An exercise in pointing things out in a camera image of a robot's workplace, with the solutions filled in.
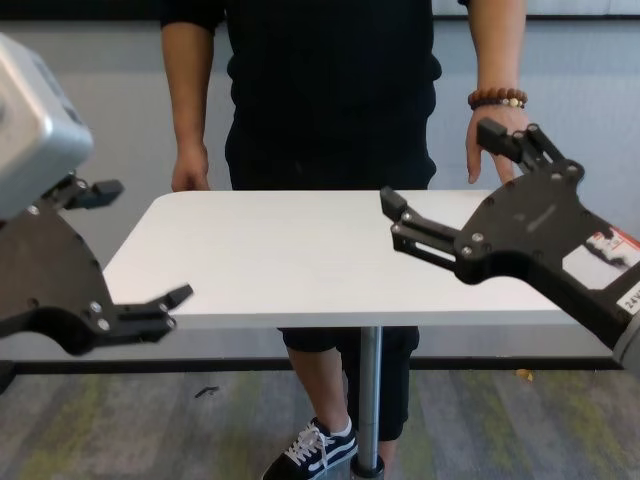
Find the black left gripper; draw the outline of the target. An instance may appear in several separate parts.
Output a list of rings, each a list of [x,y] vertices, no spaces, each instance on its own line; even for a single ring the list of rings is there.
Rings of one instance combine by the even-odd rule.
[[[58,210],[111,205],[116,179],[95,183],[74,172],[1,228],[1,337],[36,333],[65,352],[157,343],[177,327],[172,312],[194,290],[184,284],[143,303],[114,304],[99,262]]]

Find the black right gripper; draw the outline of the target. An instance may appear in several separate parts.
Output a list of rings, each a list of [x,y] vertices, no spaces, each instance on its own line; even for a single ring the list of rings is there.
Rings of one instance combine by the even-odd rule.
[[[390,187],[379,192],[397,252],[465,283],[513,277],[530,285],[614,351],[639,342],[639,242],[585,208],[584,170],[538,124],[509,133],[490,118],[477,143],[523,175],[487,197],[460,231],[428,220]]]

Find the person's left hand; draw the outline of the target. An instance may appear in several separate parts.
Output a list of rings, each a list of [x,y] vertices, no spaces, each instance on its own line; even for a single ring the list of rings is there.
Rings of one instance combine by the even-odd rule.
[[[485,118],[490,118],[501,124],[509,133],[524,130],[529,124],[529,117],[526,111],[517,107],[486,105],[473,111],[466,137],[467,171],[470,184],[477,182],[482,170],[481,155],[483,148],[477,142],[477,124]]]

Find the person's right hand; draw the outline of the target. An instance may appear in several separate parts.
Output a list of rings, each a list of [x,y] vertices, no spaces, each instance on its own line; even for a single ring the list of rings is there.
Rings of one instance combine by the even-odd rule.
[[[208,191],[208,172],[208,153],[202,142],[179,144],[172,174],[172,191]]]

